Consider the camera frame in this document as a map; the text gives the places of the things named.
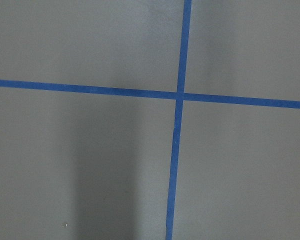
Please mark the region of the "brown paper table cover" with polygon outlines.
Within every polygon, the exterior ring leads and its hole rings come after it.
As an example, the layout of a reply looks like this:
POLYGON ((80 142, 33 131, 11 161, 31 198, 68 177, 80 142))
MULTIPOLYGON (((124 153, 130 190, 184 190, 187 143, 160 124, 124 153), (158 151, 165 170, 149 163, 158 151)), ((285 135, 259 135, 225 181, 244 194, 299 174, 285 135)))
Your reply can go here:
POLYGON ((0 240, 300 240, 300 0, 0 0, 0 240))

